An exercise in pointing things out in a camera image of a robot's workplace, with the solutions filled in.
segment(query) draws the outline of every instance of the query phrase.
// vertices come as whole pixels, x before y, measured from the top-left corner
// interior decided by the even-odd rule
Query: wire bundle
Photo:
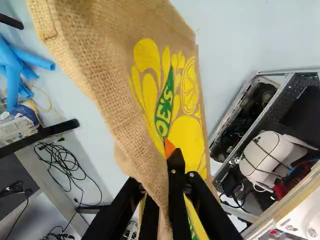
[[[81,205],[94,207],[94,206],[99,205],[102,202],[102,191],[99,188],[98,184],[96,183],[95,180],[93,180],[90,176],[87,175],[87,173],[80,166],[76,156],[70,150],[66,149],[62,145],[58,145],[58,144],[54,144],[54,143],[45,143],[45,142],[38,142],[34,146],[33,149],[34,149],[34,152],[36,153],[36,155],[38,156],[38,159],[40,161],[48,164],[47,172],[50,174],[52,179],[63,189],[63,191],[65,191],[66,193],[71,192],[73,185],[78,190],[81,191],[80,201],[77,201],[76,199],[74,199],[78,203],[78,207],[80,207]],[[40,151],[42,151],[42,150],[45,150],[49,154],[48,159],[44,159],[40,155]],[[62,173],[63,175],[65,175],[68,179],[68,186],[67,187],[63,186],[53,176],[51,170],[56,170],[56,171]],[[91,180],[99,191],[100,197],[99,197],[98,203],[96,203],[96,204],[86,204],[86,203],[82,202],[83,197],[84,197],[84,190],[79,186],[77,181],[85,181],[86,179]],[[64,240],[65,238],[74,239],[74,238],[72,238],[73,236],[64,234],[64,232],[66,231],[67,227],[69,226],[69,224],[71,223],[71,221],[75,217],[76,213],[77,212],[75,211],[65,228],[63,228],[61,226],[55,226],[41,240],[48,240],[50,236],[55,237],[57,240]],[[56,228],[61,228],[60,234],[53,233],[53,230],[55,230]]]
[[[9,236],[12,233],[12,231],[13,231],[15,225],[17,224],[18,220],[20,219],[22,214],[24,214],[24,212],[26,211],[26,209],[27,209],[27,207],[29,205],[28,193],[32,193],[32,189],[31,188],[24,189],[24,181],[22,181],[22,180],[14,182],[10,186],[8,186],[5,190],[0,192],[0,199],[4,198],[4,197],[7,197],[9,195],[12,195],[12,194],[25,194],[25,198],[26,198],[26,204],[25,204],[23,210],[20,212],[19,216],[14,221],[9,233],[7,234],[7,236],[6,236],[6,238],[4,240],[7,240],[9,238]]]
[[[61,233],[53,233],[53,231],[57,228],[61,228]],[[41,238],[40,240],[49,240],[49,237],[54,237],[56,240],[66,240],[67,239],[75,239],[74,236],[69,235],[69,234],[65,234],[64,233],[64,228],[62,226],[55,226],[54,228],[52,228],[46,236],[44,236],[43,238]]]

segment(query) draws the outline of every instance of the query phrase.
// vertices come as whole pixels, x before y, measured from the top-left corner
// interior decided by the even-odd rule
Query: yellow flower print
[[[165,157],[164,138],[180,148],[185,171],[207,177],[204,138],[199,105],[195,57],[185,62],[182,52],[162,50],[144,38],[133,48],[135,65],[128,77],[134,99],[141,110],[157,150]]]

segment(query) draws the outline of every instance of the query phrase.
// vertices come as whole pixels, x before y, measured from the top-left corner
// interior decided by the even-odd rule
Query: burlap bag
[[[171,103],[168,108],[176,119],[192,115],[199,123],[195,125],[201,126],[197,131],[202,138],[197,154],[202,155],[187,165],[208,180],[209,150],[201,88],[197,87],[196,94],[189,99],[190,88],[181,90],[180,82],[176,83],[180,78],[181,83],[187,84],[183,79],[188,78],[187,63],[191,85],[197,81],[197,75],[200,80],[198,68],[193,69],[197,65],[193,31],[166,0],[27,0],[27,5],[38,37],[64,72],[99,108],[115,139],[117,163],[143,184],[160,207],[165,225],[163,238],[170,238],[167,165],[163,142],[159,141],[163,141],[161,134],[166,135],[166,127],[160,118],[156,124],[152,122],[155,114],[151,115],[150,108],[157,109],[150,104],[155,105],[154,99],[156,103],[160,101],[172,65],[174,91],[181,93],[182,107],[178,111],[171,109]],[[188,118],[180,126],[188,121],[192,122]],[[170,133],[176,129],[176,134],[168,137],[179,142],[177,135],[185,131],[173,124]],[[182,153],[189,158],[193,154]]]

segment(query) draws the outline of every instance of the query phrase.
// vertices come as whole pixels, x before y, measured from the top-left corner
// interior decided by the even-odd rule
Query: wall
[[[209,134],[251,71],[320,65],[320,1],[171,2],[197,34]]]
[[[62,226],[63,228],[67,226],[66,219],[44,193],[35,193],[35,195],[36,197],[30,198],[28,207],[18,220],[8,240],[38,240],[55,226]],[[0,239],[5,239],[16,217],[25,205],[26,202],[22,203],[14,212],[0,222]],[[81,239],[70,226],[65,233],[73,235],[75,240]]]

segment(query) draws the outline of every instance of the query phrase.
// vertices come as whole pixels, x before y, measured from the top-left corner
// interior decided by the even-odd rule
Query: black cord
[[[268,171],[264,171],[264,170],[258,169],[258,167],[255,167],[255,166],[247,159],[247,157],[246,157],[246,155],[245,155],[244,152],[242,153],[242,155],[243,155],[243,158],[251,165],[251,167],[254,168],[253,172],[254,172],[255,170],[257,170],[257,171],[262,172],[262,173],[265,173],[265,174],[270,174],[270,175],[277,176],[278,178],[280,178],[280,179],[282,179],[282,180],[284,179],[282,176],[280,176],[280,175],[278,175],[278,174],[276,174],[276,173],[274,173],[274,172],[268,172]]]
[[[275,133],[275,134],[277,135],[277,137],[278,137],[278,143],[277,143],[277,145],[276,145],[276,147],[277,147],[278,144],[279,144],[279,142],[280,142],[280,137],[279,137],[278,133],[276,133],[275,131],[274,131],[274,133]],[[260,146],[260,145],[257,143],[257,141],[251,140],[251,142],[253,142],[255,145],[257,145],[265,154],[267,154],[268,156],[270,156],[271,158],[273,158],[274,160],[276,160],[280,165],[284,166],[284,167],[287,168],[288,170],[291,170],[290,167],[288,167],[288,166],[285,165],[283,162],[279,161],[278,159],[276,159],[274,156],[272,156],[272,155],[270,154],[270,153],[272,153],[273,150],[272,150],[271,152],[267,152],[266,150],[263,149],[262,146]]]
[[[32,189],[31,188],[23,189],[23,184],[24,184],[24,182],[22,180],[19,180],[19,181],[15,182],[11,186],[9,186],[8,190],[5,189],[4,192],[2,191],[4,194],[2,194],[0,196],[0,198],[4,198],[4,197],[7,197],[7,196],[12,195],[12,194],[24,193],[25,194],[25,198],[26,198],[26,205],[24,206],[23,210],[20,212],[19,216],[14,221],[9,233],[7,234],[7,236],[6,236],[6,238],[4,240],[7,240],[10,237],[10,234],[12,233],[12,231],[13,231],[14,227],[16,226],[18,220],[20,219],[22,214],[24,214],[24,212],[26,211],[26,209],[27,209],[27,207],[29,205],[29,197],[28,197],[27,193],[31,193]]]
[[[69,151],[68,149],[66,149],[62,145],[56,145],[53,143],[44,143],[44,142],[39,142],[38,144],[36,144],[34,146],[33,149],[34,149],[34,152],[36,153],[36,155],[38,156],[38,159],[49,165],[47,172],[50,174],[52,179],[66,193],[69,193],[72,191],[73,184],[76,186],[77,189],[79,189],[81,191],[80,201],[78,201],[77,199],[74,199],[78,203],[78,207],[80,207],[81,205],[94,207],[94,206],[99,205],[102,202],[102,191],[101,191],[100,187],[98,186],[98,184],[96,183],[96,181],[94,179],[92,179],[90,176],[87,175],[87,173],[80,166],[76,156],[71,151]],[[50,160],[45,160],[45,159],[43,159],[43,157],[40,156],[38,151],[41,151],[41,150],[45,150],[47,153],[49,153]],[[64,187],[60,182],[58,182],[58,180],[56,180],[56,178],[50,172],[51,169],[58,170],[59,172],[61,172],[62,174],[64,174],[68,178],[68,186],[67,187]],[[80,172],[82,174],[82,176],[81,177],[74,176],[73,173],[75,173],[75,172],[78,172],[78,173]],[[76,183],[76,181],[84,181],[87,178],[93,182],[93,184],[96,186],[96,188],[98,189],[98,191],[100,193],[100,199],[99,199],[98,203],[96,203],[96,204],[86,204],[86,203],[82,202],[83,197],[84,197],[84,190]],[[55,226],[45,237],[42,238],[42,240],[48,240],[49,236],[55,237],[57,240],[64,240],[65,236],[67,236],[67,234],[64,234],[64,232],[66,231],[66,229],[68,228],[68,226],[70,225],[70,223],[72,222],[72,220],[74,219],[76,214],[77,214],[77,212],[75,211],[73,216],[71,217],[71,219],[69,220],[69,222],[65,226],[65,228],[63,228],[61,226]],[[52,231],[57,227],[62,228],[61,233],[60,234],[52,233]]]
[[[242,210],[245,211],[246,213],[249,213],[247,210],[245,210],[245,209],[243,208],[243,206],[244,206],[245,201],[246,201],[246,199],[247,199],[247,195],[248,195],[249,193],[251,193],[251,192],[252,192],[252,190],[248,191],[248,192],[243,196],[243,202],[242,202],[241,204],[238,202],[238,199],[236,198],[236,196],[232,193],[231,196],[232,196],[233,200],[235,201],[235,203],[237,204],[237,206],[232,206],[232,205],[231,205],[230,203],[228,203],[227,201],[222,201],[222,200],[221,200],[221,196],[224,195],[224,193],[221,193],[221,194],[220,194],[219,199],[220,199],[220,201],[221,201],[223,204],[225,204],[225,205],[227,205],[227,206],[229,206],[229,207],[232,207],[232,208],[234,208],[234,209],[242,209]]]
[[[243,208],[243,205],[245,204],[247,195],[243,198],[242,204],[240,204],[240,203],[238,202],[238,199],[236,198],[235,194],[234,194],[234,193],[231,193],[231,196],[232,196],[233,200],[235,201],[235,203],[238,205],[238,208],[242,209],[243,211],[245,211],[246,213],[249,214],[249,212]]]

